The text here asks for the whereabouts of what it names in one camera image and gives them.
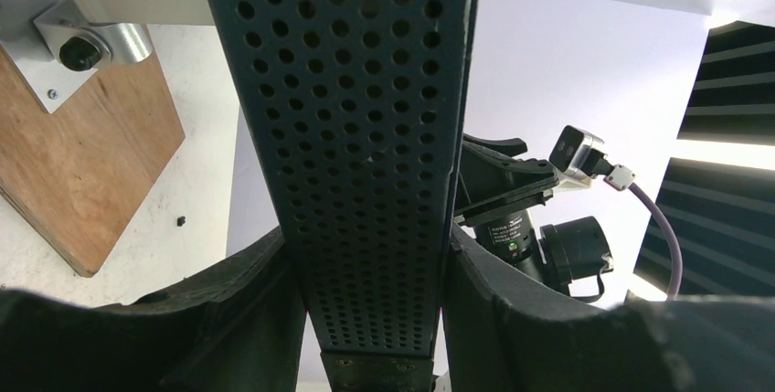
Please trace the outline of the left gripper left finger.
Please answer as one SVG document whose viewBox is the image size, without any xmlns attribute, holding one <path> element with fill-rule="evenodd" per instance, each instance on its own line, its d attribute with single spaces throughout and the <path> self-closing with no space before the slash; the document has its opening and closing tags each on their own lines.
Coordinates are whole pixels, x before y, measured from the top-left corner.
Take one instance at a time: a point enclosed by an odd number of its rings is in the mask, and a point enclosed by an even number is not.
<svg viewBox="0 0 775 392">
<path fill-rule="evenodd" d="M 4 391 L 293 391 L 306 311 L 278 229 L 128 305 L 1 293 Z"/>
</svg>

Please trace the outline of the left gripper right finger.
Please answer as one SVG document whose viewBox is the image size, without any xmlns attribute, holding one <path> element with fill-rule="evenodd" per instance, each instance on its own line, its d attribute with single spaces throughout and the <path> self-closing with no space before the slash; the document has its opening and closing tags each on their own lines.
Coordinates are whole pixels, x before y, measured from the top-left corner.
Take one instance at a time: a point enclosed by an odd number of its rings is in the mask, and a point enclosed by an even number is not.
<svg viewBox="0 0 775 392">
<path fill-rule="evenodd" d="M 451 232 L 442 304 L 455 391 L 771 391 L 774 301 L 685 296 L 602 310 Z"/>
</svg>

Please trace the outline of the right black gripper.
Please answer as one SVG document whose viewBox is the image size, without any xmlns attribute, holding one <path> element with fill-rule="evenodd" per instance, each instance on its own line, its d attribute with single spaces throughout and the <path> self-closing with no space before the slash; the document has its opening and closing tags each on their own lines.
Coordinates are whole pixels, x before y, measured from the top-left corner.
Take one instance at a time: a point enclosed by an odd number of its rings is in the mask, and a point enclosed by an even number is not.
<svg viewBox="0 0 775 392">
<path fill-rule="evenodd" d="M 487 140 L 467 133 L 462 138 L 454 221 L 474 227 L 477 242 L 499 259 L 509 264 L 528 259 L 537 239 L 527 209 L 553 196 L 555 169 L 544 159 L 518 159 L 528 151 L 520 138 Z"/>
</svg>

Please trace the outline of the teal grey network switch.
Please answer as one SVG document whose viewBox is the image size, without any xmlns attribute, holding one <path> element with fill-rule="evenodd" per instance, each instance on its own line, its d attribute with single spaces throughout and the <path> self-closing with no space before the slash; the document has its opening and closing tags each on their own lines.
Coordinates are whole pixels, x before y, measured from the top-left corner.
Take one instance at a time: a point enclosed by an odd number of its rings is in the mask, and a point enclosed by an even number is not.
<svg viewBox="0 0 775 392">
<path fill-rule="evenodd" d="M 335 391 L 429 391 L 476 0 L 208 0 Z"/>
</svg>

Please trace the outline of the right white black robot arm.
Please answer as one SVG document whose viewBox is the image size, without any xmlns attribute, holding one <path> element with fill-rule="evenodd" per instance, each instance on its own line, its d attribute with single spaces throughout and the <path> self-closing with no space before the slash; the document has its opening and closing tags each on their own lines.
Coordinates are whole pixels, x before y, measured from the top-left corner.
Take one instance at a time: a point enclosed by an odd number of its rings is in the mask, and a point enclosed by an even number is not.
<svg viewBox="0 0 775 392">
<path fill-rule="evenodd" d="M 601 138 L 570 125 L 547 159 L 525 159 L 527 146 L 519 138 L 464 135 L 454 220 L 471 228 L 488 252 L 555 291 L 569 295 L 571 282 L 595 278 L 597 292 L 581 297 L 595 302 L 605 292 L 603 274 L 613 269 L 598 220 L 589 216 L 536 227 L 530 210 L 610 173 L 602 148 Z"/>
</svg>

